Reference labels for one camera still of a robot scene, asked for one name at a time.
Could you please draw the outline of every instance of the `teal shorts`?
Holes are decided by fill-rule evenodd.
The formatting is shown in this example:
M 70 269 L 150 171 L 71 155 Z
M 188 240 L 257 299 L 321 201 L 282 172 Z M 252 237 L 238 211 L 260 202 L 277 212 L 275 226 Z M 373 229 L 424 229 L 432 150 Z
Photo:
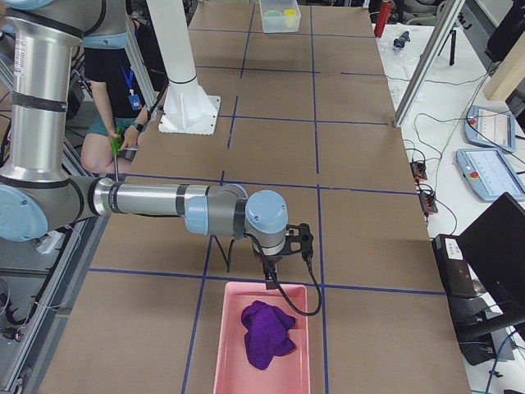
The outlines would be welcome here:
M 135 122 L 135 120 L 136 119 L 134 117 L 116 117 L 115 127 L 120 126 L 123 131 L 126 131 L 126 129 L 129 126 L 131 126 Z M 146 130 L 147 125 L 148 124 L 144 125 L 143 130 Z M 97 116 L 95 117 L 95 120 L 93 121 L 93 123 L 91 123 L 91 126 L 88 129 L 88 134 L 89 133 L 99 134 L 99 135 L 103 135 L 104 137 L 107 137 L 107 130 L 106 130 L 104 123 L 102 122 L 102 118 L 100 117 L 100 115 L 97 114 Z

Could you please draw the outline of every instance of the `blue lanyard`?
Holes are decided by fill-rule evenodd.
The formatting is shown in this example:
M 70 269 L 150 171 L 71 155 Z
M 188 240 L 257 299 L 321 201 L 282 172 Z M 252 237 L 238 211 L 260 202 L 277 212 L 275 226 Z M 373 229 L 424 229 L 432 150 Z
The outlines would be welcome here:
M 139 38 L 139 30 L 135 26 L 135 38 Z M 118 56 L 118 51 L 115 51 L 116 58 L 118 59 L 118 64 L 121 66 L 122 75 L 124 76 L 124 79 L 126 80 L 126 85 L 128 86 L 128 89 L 130 90 L 130 94 L 133 94 L 133 79 L 135 78 L 135 73 L 131 69 L 130 66 L 130 73 L 128 74 L 126 70 L 124 69 L 124 66 L 122 66 L 121 58 Z

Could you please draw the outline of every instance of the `blue and white device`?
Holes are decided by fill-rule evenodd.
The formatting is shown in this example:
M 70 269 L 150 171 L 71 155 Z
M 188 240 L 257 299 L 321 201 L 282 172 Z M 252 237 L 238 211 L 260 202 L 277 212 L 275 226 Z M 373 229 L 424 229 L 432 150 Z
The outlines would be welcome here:
M 471 144 L 516 150 L 516 119 L 510 112 L 497 112 L 472 105 L 465 120 L 465 135 Z
M 517 201 L 525 201 L 525 186 L 500 149 L 458 149 L 456 160 L 482 201 L 496 201 L 505 191 Z

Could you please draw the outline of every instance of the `person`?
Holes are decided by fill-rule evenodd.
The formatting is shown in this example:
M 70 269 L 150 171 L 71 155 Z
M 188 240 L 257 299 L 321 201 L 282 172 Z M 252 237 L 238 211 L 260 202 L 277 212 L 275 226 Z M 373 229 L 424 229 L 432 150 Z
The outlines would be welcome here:
M 126 0 L 130 18 L 133 9 Z M 164 80 L 164 64 L 153 30 L 133 21 L 135 37 L 148 68 L 153 88 L 161 90 Z M 117 127 L 123 131 L 121 150 L 139 144 L 141 133 L 148 122 L 148 109 L 140 92 L 125 49 L 84 50 L 84 76 L 91 80 L 93 101 L 98 115 L 88 129 L 82 146 L 82 166 L 93 173 L 114 173 L 115 163 L 111 150 L 111 139 L 117 138 Z M 119 172 L 127 173 L 131 161 L 118 158 Z

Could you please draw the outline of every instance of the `wristwatch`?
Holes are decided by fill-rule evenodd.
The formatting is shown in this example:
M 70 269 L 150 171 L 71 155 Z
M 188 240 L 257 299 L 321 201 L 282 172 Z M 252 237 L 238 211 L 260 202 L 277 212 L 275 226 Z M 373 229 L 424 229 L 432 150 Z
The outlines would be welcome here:
M 142 130 L 144 129 L 144 125 L 141 125 L 140 123 L 134 121 L 131 123 L 131 125 L 139 131 L 139 133 L 142 133 Z

